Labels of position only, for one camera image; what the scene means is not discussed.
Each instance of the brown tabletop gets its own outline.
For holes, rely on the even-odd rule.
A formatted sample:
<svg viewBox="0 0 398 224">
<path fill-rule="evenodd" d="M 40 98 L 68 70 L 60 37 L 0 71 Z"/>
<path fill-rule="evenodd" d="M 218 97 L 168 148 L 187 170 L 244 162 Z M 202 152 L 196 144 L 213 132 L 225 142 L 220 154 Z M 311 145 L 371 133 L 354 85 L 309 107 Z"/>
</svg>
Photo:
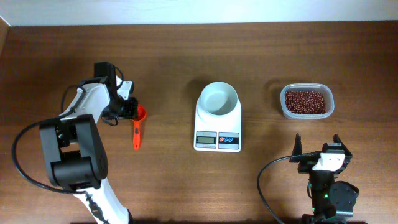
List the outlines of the brown tabletop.
<svg viewBox="0 0 398 224">
<path fill-rule="evenodd" d="M 338 133 L 354 157 L 338 176 L 359 187 L 352 220 L 398 219 L 398 23 L 299 22 L 165 26 L 11 27 L 0 58 L 0 223 L 89 223 L 75 197 L 26 182 L 11 161 L 16 134 L 60 113 L 68 85 L 109 61 L 147 110 L 139 151 L 132 124 L 102 122 L 108 179 L 135 218 L 188 222 L 269 220 L 256 177 L 269 161 L 291 154 L 295 133 L 304 152 Z M 203 87 L 224 81 L 242 104 L 242 150 L 193 149 L 194 109 Z M 335 99 L 327 119 L 285 119 L 280 91 L 290 83 L 322 83 Z M 74 97 L 70 93 L 68 100 Z M 18 147 L 33 178 L 47 180 L 39 132 Z M 312 213 L 307 174 L 280 162 L 261 187 L 280 217 Z"/>
</svg>

